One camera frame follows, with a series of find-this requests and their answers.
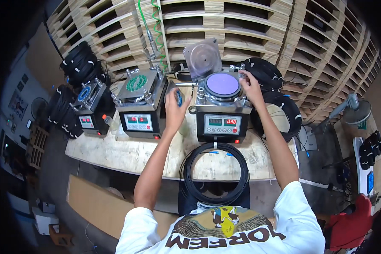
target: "poster on wall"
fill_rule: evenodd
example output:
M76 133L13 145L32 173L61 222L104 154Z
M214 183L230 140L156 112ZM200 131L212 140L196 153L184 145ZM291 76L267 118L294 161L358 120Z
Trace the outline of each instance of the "poster on wall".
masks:
M14 90L13 96L11 96L10 103L8 104L8 107L14 112L14 117L22 120L27 106L28 103L21 98L17 90Z

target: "wooden workbench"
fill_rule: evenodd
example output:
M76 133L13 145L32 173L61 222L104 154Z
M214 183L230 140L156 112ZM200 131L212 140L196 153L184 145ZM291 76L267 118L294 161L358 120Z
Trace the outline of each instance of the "wooden workbench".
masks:
M191 87L181 87L180 89L186 97L191 95ZM191 105L195 104L195 99L196 92L194 92ZM270 113L273 112L272 116L277 126L285 123L285 114L277 106L272 105L268 109ZM114 119L119 120L117 112ZM185 156L202 144L197 141L196 115L191 115L187 111L186 119L189 134L183 137L177 133L173 138L168 151L163 178L177 180L179 167ZM157 140L134 139L125 134L116 137L110 132L103 139L83 134L75 140L68 141L65 154L74 159L111 170L141 174L157 143ZM250 180L275 179L269 153L261 138L252 130L247 131L242 144L234 144L234 146L240 150L247 161ZM289 148L299 165L294 140L289 142ZM234 157L227 156L224 151L220 151L219 154L203 154L195 163L193 178L204 181L239 180L240 166Z

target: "person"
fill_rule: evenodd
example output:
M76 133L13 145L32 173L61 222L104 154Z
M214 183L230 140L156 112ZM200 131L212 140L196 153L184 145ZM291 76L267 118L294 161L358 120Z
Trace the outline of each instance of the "person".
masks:
M134 208L126 215L116 254L214 253L218 250L228 253L324 252L325 238L302 190L294 156L266 109L258 81L247 71L239 73L246 75L239 81L260 116L274 173L282 189L274 207L276 228L249 207L198 206L179 217L160 239L153 209L168 148L190 103L188 99L178 107L171 92L166 99L166 129L138 178Z

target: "plastic bottle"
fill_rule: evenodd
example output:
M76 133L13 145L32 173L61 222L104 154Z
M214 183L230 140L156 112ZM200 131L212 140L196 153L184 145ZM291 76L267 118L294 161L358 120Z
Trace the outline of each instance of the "plastic bottle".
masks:
M104 122L110 126L110 130L112 134L116 134L116 131L119 128L119 123L115 120L113 120L110 116L108 115L103 115Z

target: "concrete floor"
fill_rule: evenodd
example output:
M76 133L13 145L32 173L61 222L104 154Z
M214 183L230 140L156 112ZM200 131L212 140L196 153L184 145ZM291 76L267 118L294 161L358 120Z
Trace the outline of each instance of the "concrete floor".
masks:
M335 169L322 170L321 166L341 159L340 148L335 144L335 133L332 127L328 127L324 135L316 136L319 151L310 151L310 158L305 151L298 152L300 160L300 177L306 180L328 184L335 182ZM67 141L63 134L56 129L51 134L46 144L46 152L40 171L40 188L37 195L44 201L53 202L56 205L56 215L74 235L75 246L68 248L70 253L82 253L93 250L97 246L97 253L114 253L117 239L107 235L91 224L85 228L88 222L78 215L66 202L66 189L69 174L76 175L79 169L79 177L85 178L99 186L112 186L118 190L133 190L138 179L137 175L126 174L93 165L78 162L65 155ZM303 185L305 195L315 213L333 214L341 211L342 206L337 204L342 199L337 193L331 193L311 185ZM281 189L276 180L250 182L251 209L267 216L273 217L274 204ZM156 210L176 213L178 211L178 182L164 180L158 194Z

